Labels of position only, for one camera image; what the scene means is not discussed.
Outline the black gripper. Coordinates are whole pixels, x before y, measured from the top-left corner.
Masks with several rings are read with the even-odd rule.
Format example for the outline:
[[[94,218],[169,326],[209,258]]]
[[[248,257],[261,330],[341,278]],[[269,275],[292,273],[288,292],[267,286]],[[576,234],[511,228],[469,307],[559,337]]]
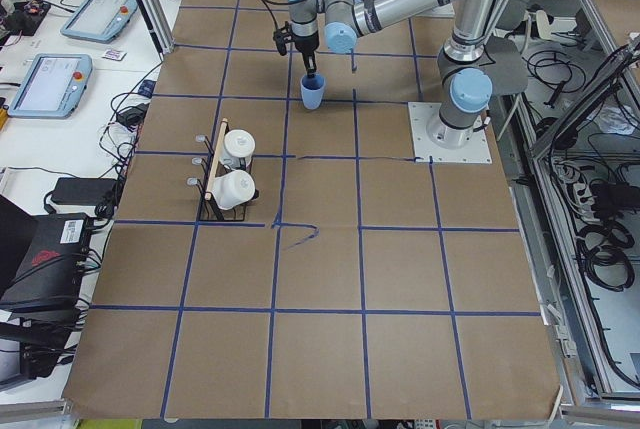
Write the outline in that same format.
[[[292,40],[296,49],[302,54],[306,77],[308,79],[314,78],[317,73],[315,51],[319,47],[318,32],[310,35],[293,34]]]

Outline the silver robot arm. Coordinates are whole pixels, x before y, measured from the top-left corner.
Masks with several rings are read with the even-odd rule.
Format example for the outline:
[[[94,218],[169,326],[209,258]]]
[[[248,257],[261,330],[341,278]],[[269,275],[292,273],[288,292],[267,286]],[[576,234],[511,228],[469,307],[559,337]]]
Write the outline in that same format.
[[[467,89],[481,80],[494,95],[513,95],[527,87],[524,64],[511,42],[500,43],[494,29],[515,28],[528,0],[286,0],[289,19],[275,30],[279,53],[288,43],[301,53],[306,73],[300,81],[303,104],[314,110],[322,102],[325,80],[318,73],[315,52],[321,42],[337,54],[349,54],[358,39],[401,21],[452,5],[451,35],[438,59],[445,101],[436,119],[445,141],[465,131],[478,108],[463,99]]]

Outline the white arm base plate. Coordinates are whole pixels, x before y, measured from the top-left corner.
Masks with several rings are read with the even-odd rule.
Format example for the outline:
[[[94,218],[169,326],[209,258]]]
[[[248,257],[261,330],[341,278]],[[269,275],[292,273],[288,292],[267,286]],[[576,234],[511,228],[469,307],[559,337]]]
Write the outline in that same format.
[[[414,159],[436,164],[491,164],[483,120],[477,115],[466,129],[452,129],[440,119],[440,103],[409,102]]]

